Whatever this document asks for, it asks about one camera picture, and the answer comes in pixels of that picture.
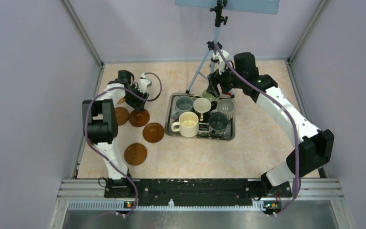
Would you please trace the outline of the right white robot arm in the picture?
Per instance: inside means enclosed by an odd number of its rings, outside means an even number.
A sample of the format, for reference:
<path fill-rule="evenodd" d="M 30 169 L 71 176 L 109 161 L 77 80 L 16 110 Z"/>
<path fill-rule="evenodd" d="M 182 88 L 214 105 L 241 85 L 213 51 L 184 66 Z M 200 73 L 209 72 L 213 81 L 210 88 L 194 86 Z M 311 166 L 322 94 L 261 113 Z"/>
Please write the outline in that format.
<path fill-rule="evenodd" d="M 334 134 L 321 130 L 308 121 L 285 97 L 277 82 L 268 74 L 261 75 L 250 52 L 236 54 L 231 60 L 221 50 L 212 54 L 216 71 L 208 75 L 206 91 L 214 97 L 240 89 L 257 105 L 265 109 L 289 137 L 294 150 L 284 162 L 261 176 L 260 190 L 274 196 L 280 185 L 293 180 L 298 186 L 300 178 L 330 161 Z"/>

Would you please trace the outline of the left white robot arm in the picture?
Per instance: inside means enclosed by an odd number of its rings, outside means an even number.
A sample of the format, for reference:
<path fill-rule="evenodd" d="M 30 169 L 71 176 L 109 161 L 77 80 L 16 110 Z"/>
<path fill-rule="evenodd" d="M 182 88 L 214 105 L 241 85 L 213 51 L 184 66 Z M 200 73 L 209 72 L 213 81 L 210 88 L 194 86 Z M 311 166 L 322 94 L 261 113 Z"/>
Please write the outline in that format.
<path fill-rule="evenodd" d="M 134 184 L 128 176 L 128 167 L 122 159 L 118 146 L 116 104 L 123 99 L 135 111 L 142 111 L 148 100 L 147 89 L 152 81 L 145 73 L 136 80 L 128 70 L 120 70 L 117 79 L 107 83 L 103 92 L 91 100 L 82 102 L 83 134 L 88 146 L 98 153 L 108 169 L 106 188 L 120 196 L 133 193 Z"/>

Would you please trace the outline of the steel tray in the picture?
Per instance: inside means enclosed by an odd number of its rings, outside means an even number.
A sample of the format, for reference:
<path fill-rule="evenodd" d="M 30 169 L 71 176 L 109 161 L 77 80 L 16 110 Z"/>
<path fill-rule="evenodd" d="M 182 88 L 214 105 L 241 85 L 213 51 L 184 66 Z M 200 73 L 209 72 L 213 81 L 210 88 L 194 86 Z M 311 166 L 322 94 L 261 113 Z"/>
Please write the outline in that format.
<path fill-rule="evenodd" d="M 183 137 L 178 131 L 174 132 L 171 129 L 172 123 L 177 122 L 179 119 L 177 112 L 175 112 L 175 110 L 177 110 L 176 102 L 182 96 L 188 96 L 193 101 L 200 98 L 199 95 L 184 94 L 184 93 L 173 93 L 170 96 L 167 108 L 166 121 L 164 125 L 165 133 L 169 136 Z M 208 127 L 208 119 L 211 114 L 210 112 L 208 112 L 206 115 L 207 117 L 204 117 L 204 121 L 199 123 L 199 133 L 195 136 L 195 138 L 229 141 L 235 137 L 235 115 L 233 115 L 233 117 L 228 121 L 227 128 L 225 129 L 224 134 L 221 136 L 212 135 Z"/>

